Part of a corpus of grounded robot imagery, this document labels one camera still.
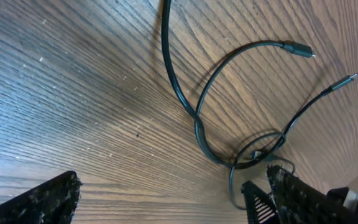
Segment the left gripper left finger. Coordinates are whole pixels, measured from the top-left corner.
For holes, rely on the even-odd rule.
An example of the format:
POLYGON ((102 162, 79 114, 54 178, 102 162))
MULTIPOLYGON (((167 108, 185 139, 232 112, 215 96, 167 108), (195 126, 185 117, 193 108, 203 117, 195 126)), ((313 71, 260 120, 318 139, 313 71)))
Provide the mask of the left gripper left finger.
POLYGON ((0 224, 70 224, 81 186, 76 172, 66 171, 0 204, 0 224))

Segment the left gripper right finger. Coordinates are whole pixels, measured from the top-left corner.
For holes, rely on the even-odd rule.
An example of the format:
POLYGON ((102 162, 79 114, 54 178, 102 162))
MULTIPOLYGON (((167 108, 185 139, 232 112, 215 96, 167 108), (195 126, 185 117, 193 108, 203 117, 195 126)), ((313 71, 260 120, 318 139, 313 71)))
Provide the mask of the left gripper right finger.
POLYGON ((358 224, 358 215, 330 200, 280 166, 267 177, 281 223, 358 224))

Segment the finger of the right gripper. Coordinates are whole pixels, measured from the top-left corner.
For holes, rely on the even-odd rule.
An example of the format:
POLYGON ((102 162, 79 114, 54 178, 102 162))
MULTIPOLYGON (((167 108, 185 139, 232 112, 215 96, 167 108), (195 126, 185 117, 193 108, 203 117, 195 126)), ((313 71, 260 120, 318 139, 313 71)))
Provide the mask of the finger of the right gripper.
POLYGON ((241 190, 245 200, 248 224, 280 224, 271 194, 265 193, 251 181, 245 182, 241 190))

